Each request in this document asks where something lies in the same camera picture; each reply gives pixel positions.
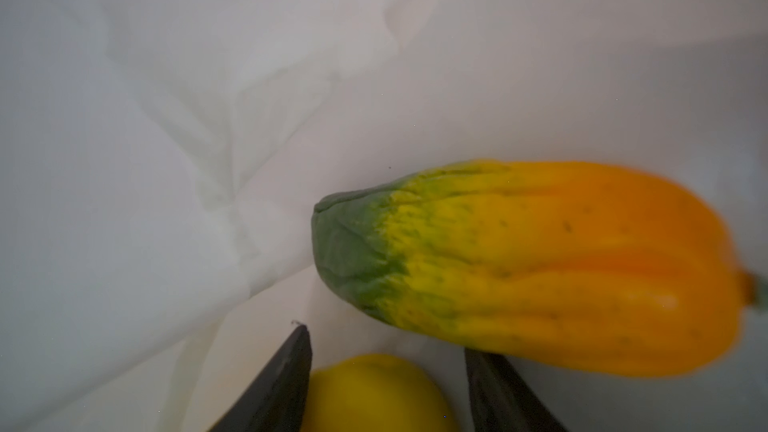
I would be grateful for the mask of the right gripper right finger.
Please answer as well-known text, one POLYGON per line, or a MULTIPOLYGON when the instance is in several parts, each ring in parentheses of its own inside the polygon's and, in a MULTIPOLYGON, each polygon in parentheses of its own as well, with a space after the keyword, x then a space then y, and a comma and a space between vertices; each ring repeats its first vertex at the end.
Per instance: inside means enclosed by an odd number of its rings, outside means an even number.
POLYGON ((506 357, 468 348, 464 357, 475 431, 567 431, 506 357))

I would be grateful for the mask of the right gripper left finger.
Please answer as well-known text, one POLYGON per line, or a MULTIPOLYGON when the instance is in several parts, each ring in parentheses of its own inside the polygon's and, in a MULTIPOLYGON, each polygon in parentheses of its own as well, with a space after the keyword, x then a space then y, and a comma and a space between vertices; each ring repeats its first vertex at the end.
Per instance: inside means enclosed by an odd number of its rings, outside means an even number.
POLYGON ((312 346, 299 324, 211 432, 299 432, 309 389, 312 346))

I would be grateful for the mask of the orange toy mango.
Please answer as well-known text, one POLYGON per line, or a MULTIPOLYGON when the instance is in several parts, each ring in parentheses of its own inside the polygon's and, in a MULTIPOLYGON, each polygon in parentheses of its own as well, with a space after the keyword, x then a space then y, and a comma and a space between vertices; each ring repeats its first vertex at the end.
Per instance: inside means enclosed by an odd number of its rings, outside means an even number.
POLYGON ((310 376, 303 431, 458 431, 451 406, 419 366, 386 354, 352 357, 310 376))

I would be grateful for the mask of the white plastic bag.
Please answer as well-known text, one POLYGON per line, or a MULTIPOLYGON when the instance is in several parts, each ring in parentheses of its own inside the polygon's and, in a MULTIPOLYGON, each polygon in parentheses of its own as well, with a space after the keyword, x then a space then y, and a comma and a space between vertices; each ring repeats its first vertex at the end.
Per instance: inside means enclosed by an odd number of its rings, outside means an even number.
POLYGON ((336 299, 323 196, 476 157, 663 174, 767 270, 767 0, 1 0, 1 427, 203 431, 336 299))

